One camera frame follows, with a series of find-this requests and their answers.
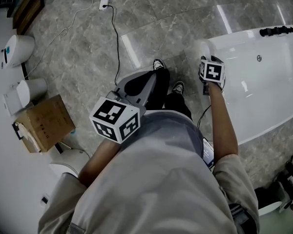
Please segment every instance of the power strip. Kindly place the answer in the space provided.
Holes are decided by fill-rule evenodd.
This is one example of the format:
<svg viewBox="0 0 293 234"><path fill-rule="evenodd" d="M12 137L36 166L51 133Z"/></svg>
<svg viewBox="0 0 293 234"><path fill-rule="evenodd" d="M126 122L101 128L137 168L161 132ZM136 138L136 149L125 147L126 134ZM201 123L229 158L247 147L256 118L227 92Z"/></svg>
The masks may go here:
<svg viewBox="0 0 293 234"><path fill-rule="evenodd" d="M106 10L106 7L104 8L103 5L108 5L109 0L101 0L99 10Z"/></svg>

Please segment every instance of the sneaker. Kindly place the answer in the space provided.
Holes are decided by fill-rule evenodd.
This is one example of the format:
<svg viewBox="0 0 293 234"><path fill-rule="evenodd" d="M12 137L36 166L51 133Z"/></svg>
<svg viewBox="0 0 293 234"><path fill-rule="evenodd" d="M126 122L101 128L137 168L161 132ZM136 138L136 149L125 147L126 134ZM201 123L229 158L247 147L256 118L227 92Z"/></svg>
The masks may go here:
<svg viewBox="0 0 293 234"><path fill-rule="evenodd" d="M182 81L178 81L172 88L172 92L182 95L185 90L185 84Z"/></svg>
<svg viewBox="0 0 293 234"><path fill-rule="evenodd" d="M156 58L153 62L153 70L157 70L159 68L166 68L166 67L164 62L161 59Z"/></svg>

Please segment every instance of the white wall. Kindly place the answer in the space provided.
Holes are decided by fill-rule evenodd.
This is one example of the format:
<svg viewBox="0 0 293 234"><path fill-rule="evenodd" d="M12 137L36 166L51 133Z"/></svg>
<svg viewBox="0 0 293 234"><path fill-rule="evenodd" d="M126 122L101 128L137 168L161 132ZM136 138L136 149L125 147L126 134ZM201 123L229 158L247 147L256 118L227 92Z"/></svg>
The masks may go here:
<svg viewBox="0 0 293 234"><path fill-rule="evenodd" d="M12 19L0 9L0 51L14 33ZM43 213L40 199L51 194L58 179L49 168L48 154L29 154L13 131L14 118L8 117L2 95L23 75L21 67L2 70L1 61L0 52L0 231L34 234Z"/></svg>

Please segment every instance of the white bathtub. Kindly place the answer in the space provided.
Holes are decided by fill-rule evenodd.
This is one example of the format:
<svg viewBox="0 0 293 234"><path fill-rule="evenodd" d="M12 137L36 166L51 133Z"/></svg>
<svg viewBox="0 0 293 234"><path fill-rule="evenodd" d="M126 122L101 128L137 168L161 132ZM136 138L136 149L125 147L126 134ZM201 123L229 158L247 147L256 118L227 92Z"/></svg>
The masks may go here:
<svg viewBox="0 0 293 234"><path fill-rule="evenodd" d="M226 65L224 98L239 144L293 117L293 33L261 37L259 29L253 29L209 40ZM198 41L186 54L197 74ZM197 84L205 108L210 105L209 97L202 95L199 80ZM210 111L207 117L211 123Z"/></svg>

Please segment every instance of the gray t-shirt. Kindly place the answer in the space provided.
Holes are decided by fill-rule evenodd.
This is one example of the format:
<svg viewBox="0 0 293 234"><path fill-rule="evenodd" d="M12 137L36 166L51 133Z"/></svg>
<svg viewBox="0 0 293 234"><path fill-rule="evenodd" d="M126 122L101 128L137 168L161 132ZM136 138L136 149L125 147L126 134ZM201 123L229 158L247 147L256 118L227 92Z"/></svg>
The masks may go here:
<svg viewBox="0 0 293 234"><path fill-rule="evenodd" d="M150 114L127 145L88 189L63 174L39 233L66 233L70 225L72 234L235 234L228 201L258 226L256 195L239 157L223 157L212 173L190 120Z"/></svg>

